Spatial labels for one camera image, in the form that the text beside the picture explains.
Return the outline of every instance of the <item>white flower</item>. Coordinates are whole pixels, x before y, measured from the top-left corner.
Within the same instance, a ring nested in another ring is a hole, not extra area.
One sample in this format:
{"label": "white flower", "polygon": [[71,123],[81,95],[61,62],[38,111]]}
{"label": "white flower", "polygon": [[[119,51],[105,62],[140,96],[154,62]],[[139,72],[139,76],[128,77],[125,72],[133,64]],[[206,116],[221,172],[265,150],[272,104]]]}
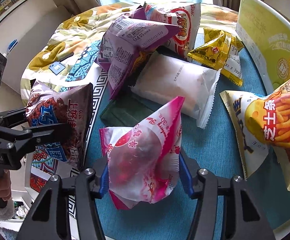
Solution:
{"label": "white flower", "polygon": [[48,53],[44,54],[44,55],[42,56],[42,58],[43,58],[43,59],[48,59],[50,54],[51,54],[51,53],[48,52]]}
{"label": "white flower", "polygon": [[76,16],[74,22],[78,22],[80,18],[81,18],[80,16]]}

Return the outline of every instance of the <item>snack bag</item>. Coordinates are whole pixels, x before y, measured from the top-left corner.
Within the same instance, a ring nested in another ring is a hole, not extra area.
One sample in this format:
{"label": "snack bag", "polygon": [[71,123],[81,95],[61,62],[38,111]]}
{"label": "snack bag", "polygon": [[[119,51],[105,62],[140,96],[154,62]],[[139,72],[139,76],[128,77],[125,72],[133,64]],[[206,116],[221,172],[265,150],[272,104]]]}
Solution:
{"label": "snack bag", "polygon": [[266,158],[266,145],[272,145],[290,191],[290,80],[266,97],[243,91],[220,96],[236,130],[245,178]]}
{"label": "snack bag", "polygon": [[165,104],[176,96],[185,97],[181,112],[195,118],[197,127],[208,122],[220,70],[168,57],[154,52],[131,91]]}
{"label": "snack bag", "polygon": [[26,106],[26,119],[29,125],[67,122],[73,128],[71,137],[63,144],[54,142],[40,145],[36,147],[36,151],[81,170],[85,159],[87,128],[92,118],[92,97],[91,83],[56,93],[36,80]]}
{"label": "snack bag", "polygon": [[146,55],[140,54],[142,51],[154,51],[177,32],[175,25],[132,19],[127,15],[118,17],[105,32],[96,60],[108,71],[110,98],[119,92],[133,65],[146,59]]}
{"label": "snack bag", "polygon": [[243,45],[238,38],[223,30],[204,28],[205,44],[190,51],[192,59],[215,70],[222,68],[221,73],[236,85],[242,86],[238,52]]}
{"label": "snack bag", "polygon": [[178,33],[169,39],[165,46],[191,61],[187,53],[195,46],[200,25],[200,3],[145,3],[144,9],[147,20],[179,26]]}
{"label": "snack bag", "polygon": [[117,209],[130,209],[139,201],[156,203],[173,191],[179,177],[183,102],[183,97],[174,98],[134,127],[100,129]]}

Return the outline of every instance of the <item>gold snack wrapper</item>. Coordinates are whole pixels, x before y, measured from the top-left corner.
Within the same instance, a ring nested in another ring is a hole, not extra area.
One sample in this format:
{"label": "gold snack wrapper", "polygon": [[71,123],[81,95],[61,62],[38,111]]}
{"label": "gold snack wrapper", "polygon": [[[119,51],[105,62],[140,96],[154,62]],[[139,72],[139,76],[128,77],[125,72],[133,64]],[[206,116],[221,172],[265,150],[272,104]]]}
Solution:
{"label": "gold snack wrapper", "polygon": [[204,28],[205,44],[190,51],[187,56],[221,73],[236,85],[242,86],[238,52],[243,44],[231,33]]}
{"label": "gold snack wrapper", "polygon": [[235,127],[245,179],[273,146],[290,191],[290,80],[269,96],[223,91],[220,96]]}

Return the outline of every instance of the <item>blue fabric surface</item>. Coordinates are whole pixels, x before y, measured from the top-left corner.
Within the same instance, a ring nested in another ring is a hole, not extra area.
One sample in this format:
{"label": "blue fabric surface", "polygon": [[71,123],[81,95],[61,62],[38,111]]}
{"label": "blue fabric surface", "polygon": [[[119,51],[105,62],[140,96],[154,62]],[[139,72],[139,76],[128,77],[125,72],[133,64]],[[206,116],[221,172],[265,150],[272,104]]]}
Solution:
{"label": "blue fabric surface", "polygon": [[[243,90],[265,95],[258,70],[246,49],[240,52],[244,83],[238,87],[224,76],[217,85],[213,110],[205,130],[196,127],[196,121],[182,114],[182,146],[189,157],[198,161],[217,176],[243,176],[237,140],[228,112],[219,96],[223,90]],[[109,101],[105,91],[99,113]],[[142,99],[151,109],[159,104]],[[104,125],[96,119],[88,148],[86,166],[90,167],[101,156],[98,129]],[[248,179],[253,194],[264,209],[272,228],[290,218],[290,192],[286,190],[283,175],[271,151],[262,166]],[[97,208],[105,235],[114,239],[186,239],[193,218],[196,200],[184,193],[179,181],[170,196],[156,204],[139,203],[128,211],[116,210],[109,194],[97,200]],[[223,199],[218,198],[217,222],[214,239],[220,238]]]}

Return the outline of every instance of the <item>red logo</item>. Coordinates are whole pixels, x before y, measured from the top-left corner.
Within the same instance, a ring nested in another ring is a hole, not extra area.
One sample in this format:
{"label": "red logo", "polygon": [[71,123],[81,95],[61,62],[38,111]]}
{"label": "red logo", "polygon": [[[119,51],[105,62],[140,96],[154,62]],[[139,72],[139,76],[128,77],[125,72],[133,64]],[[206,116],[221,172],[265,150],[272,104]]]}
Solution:
{"label": "red logo", "polygon": [[217,47],[213,47],[213,48],[211,49],[211,51],[212,51],[214,54],[216,54],[216,53],[219,52],[219,49],[218,49]]}

